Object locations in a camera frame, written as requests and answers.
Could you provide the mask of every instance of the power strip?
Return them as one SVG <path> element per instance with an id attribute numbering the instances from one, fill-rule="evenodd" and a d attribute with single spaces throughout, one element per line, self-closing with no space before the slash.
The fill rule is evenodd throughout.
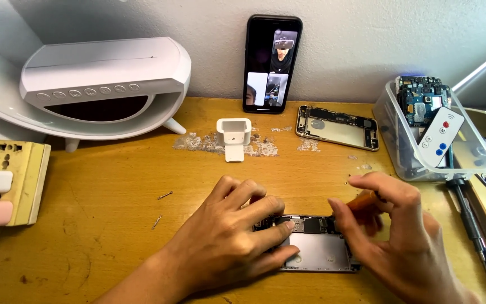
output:
<path id="1" fill-rule="evenodd" d="M 13 174 L 10 190 L 0 193 L 1 201 L 12 202 L 7 226 L 37 221 L 50 151 L 49 144 L 0 140 L 0 170 Z"/>

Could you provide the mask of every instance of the scratched desk surface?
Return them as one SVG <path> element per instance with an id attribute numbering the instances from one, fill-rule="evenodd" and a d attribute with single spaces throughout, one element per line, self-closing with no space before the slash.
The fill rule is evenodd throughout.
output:
<path id="1" fill-rule="evenodd" d="M 283 114 L 259 115 L 243 113 L 240 103 L 186 98 L 175 116 L 191 133 L 183 137 L 161 127 L 128 140 L 83 141 L 70 154 L 61 138 L 51 138 L 37 224 L 0 228 L 0 303 L 91 302 L 161 248 L 223 174 L 253 178 L 284 199 L 287 213 L 309 215 L 330 214 L 328 197 L 354 198 L 358 190 L 346 183 L 350 174 L 372 168 L 395 176 L 383 144 L 378 152 L 369 152 L 294 134 L 302 104 L 372 117 L 371 104 L 289 102 Z M 216 121 L 231 117 L 247 117 L 255 128 L 243 163 L 226 163 L 212 142 Z M 458 277 L 486 302 L 486 275 L 453 199 L 441 184 L 415 185 L 422 192 L 423 208 L 442 223 Z M 173 194 L 157 199 L 169 191 Z M 388 225 L 389 217 L 384 220 Z M 386 228 L 378 238 L 387 235 Z M 188 301 L 400 302 L 366 270 L 279 273 Z"/>

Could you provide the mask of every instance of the clear plastic container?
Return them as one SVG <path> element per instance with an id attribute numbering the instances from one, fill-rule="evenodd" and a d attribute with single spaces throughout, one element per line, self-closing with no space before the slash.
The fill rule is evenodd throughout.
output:
<path id="1" fill-rule="evenodd" d="M 390 81 L 374 104 L 373 113 L 399 177 L 405 181 L 447 181 L 486 173 L 486 142 L 455 93 L 451 92 L 451 110 L 463 115 L 465 121 L 452 144 L 455 169 L 446 169 L 432 167 L 422 159 L 415 138 L 419 129 L 409 127 L 394 92 L 395 82 Z"/>

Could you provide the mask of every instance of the white phone stand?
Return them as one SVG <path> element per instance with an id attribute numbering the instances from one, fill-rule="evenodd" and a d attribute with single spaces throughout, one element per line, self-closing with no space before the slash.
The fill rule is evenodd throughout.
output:
<path id="1" fill-rule="evenodd" d="M 251 121 L 249 119 L 219 119 L 217 141 L 225 146 L 226 162 L 243 162 L 243 146 L 251 142 Z"/>

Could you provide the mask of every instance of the phone screen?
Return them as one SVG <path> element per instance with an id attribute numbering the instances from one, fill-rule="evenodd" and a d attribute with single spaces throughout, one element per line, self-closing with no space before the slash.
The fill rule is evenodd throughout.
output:
<path id="1" fill-rule="evenodd" d="M 246 112 L 284 111 L 301 29 L 297 17 L 253 16 L 249 20 L 243 98 Z"/>

